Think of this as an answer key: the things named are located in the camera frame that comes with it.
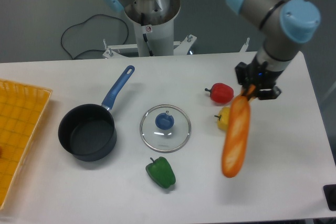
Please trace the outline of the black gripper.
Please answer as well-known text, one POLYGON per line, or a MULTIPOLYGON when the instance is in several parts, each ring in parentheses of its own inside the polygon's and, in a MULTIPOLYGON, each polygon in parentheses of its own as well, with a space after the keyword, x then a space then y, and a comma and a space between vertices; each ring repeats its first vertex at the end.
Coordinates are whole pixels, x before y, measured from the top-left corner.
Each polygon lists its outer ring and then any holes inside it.
POLYGON ((275 84, 282 71, 271 71, 268 65, 266 61, 252 61, 248 65, 240 62, 235 67, 237 82, 242 88, 241 95, 246 95, 251 86, 258 89, 254 95, 258 100, 274 100, 281 95, 281 89, 275 84))

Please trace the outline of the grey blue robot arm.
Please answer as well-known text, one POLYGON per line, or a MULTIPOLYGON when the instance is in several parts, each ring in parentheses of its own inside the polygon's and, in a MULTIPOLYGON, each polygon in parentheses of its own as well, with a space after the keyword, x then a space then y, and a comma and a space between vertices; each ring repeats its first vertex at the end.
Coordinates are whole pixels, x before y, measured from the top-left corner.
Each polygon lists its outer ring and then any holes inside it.
MULTIPOLYGON (((174 46, 174 20, 180 0, 104 0, 115 12, 132 21, 139 56, 170 56, 187 53, 194 42, 186 37, 174 46)), ((304 0, 225 0, 237 15, 262 31, 266 39, 250 64, 236 68, 242 95, 248 99, 276 99, 281 91, 278 77, 315 33, 320 12, 304 0)))

